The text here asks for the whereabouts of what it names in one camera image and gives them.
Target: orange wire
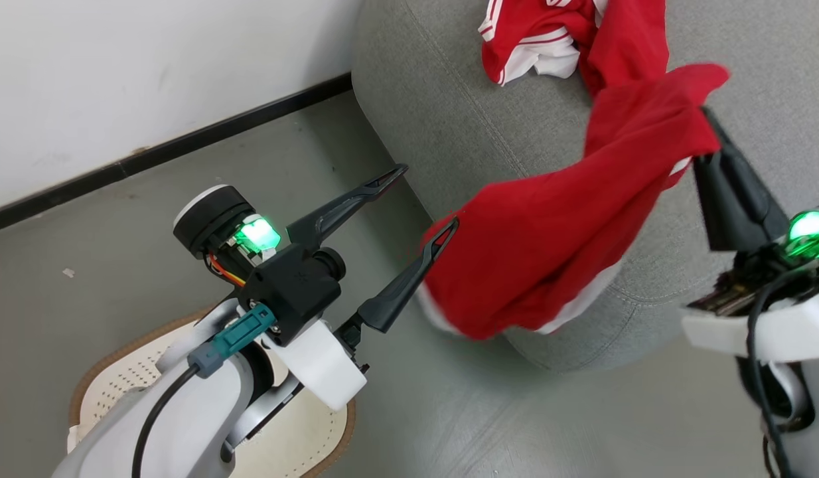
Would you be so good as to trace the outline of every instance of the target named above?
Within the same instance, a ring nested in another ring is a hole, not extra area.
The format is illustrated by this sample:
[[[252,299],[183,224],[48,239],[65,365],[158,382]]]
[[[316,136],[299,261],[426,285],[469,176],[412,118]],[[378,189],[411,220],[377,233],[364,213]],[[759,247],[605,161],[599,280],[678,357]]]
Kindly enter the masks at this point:
[[[233,274],[232,272],[227,272],[227,269],[222,268],[221,264],[218,263],[218,260],[216,260],[214,255],[209,254],[209,261],[212,262],[212,267],[217,269],[222,276],[230,279],[230,281],[236,282],[236,284],[238,284],[239,287],[243,287],[245,285],[245,282],[242,281],[242,279],[239,278],[239,276]]]

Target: black baseboard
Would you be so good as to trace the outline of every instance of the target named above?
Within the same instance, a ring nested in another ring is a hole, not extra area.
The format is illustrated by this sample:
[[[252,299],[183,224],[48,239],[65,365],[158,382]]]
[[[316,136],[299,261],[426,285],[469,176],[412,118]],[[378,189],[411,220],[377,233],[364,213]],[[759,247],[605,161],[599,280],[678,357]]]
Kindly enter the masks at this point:
[[[0,229],[351,89],[351,75],[348,73],[315,85],[309,90],[274,101],[274,103],[258,106],[248,112],[216,122],[161,145],[138,151],[117,163],[101,167],[101,169],[71,179],[57,187],[2,206],[0,208]]]

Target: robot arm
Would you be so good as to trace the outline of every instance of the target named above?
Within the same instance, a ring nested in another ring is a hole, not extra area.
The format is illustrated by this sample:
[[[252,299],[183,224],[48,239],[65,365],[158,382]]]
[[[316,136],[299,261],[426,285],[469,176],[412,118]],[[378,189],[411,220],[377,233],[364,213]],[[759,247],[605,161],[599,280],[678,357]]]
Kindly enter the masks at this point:
[[[310,388],[338,410],[365,385],[356,346],[365,324],[385,333],[458,227],[456,218],[415,262],[331,332],[322,312],[340,295],[342,257],[322,241],[406,172],[392,171],[295,221],[291,244],[233,187],[204,191],[174,222],[174,236],[212,274],[234,286],[157,363],[161,377],[110,410],[55,470],[54,478],[223,478],[234,449]],[[289,369],[273,386],[264,350]]]
[[[698,347],[737,357],[761,407],[767,470],[819,476],[819,208],[792,221],[708,111],[722,149],[695,160],[710,248],[735,251],[715,290],[683,308]]]

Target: red garment with white stripes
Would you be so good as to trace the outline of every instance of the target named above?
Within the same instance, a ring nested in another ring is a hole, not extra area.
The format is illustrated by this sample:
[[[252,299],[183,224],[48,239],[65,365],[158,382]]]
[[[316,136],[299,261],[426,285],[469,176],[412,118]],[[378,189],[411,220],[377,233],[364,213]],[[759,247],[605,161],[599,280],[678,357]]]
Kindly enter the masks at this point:
[[[499,84],[531,66],[571,74],[567,48],[577,47],[595,97],[585,153],[566,169],[483,188],[456,212],[460,227],[419,298],[434,323],[474,339],[513,326],[550,333],[615,278],[689,158],[719,148],[700,106],[728,73],[715,64],[665,73],[662,0],[609,0],[606,10],[592,0],[492,0],[480,31]]]
[[[605,76],[616,84],[659,78],[670,55],[664,16],[664,0],[490,0],[479,28],[483,68],[504,85],[531,67],[568,78],[579,66],[593,95]]]

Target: sofa cushion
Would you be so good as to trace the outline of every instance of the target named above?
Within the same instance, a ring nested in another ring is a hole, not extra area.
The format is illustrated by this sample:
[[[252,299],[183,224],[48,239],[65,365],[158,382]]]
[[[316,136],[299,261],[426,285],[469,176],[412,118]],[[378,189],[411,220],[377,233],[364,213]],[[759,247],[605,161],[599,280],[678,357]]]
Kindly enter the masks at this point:
[[[503,88],[489,81],[477,34],[485,11],[485,0],[369,0],[358,25],[359,104],[392,157],[411,166],[410,184],[434,218],[483,185],[555,171],[582,154],[591,105],[582,81],[533,73]],[[709,105],[786,211],[819,203],[819,6],[669,2],[667,31],[670,67],[715,61],[732,70]],[[507,337],[558,372],[618,366],[676,335],[677,305],[706,291],[728,259],[707,250],[688,175],[662,195],[591,309],[553,335]]]

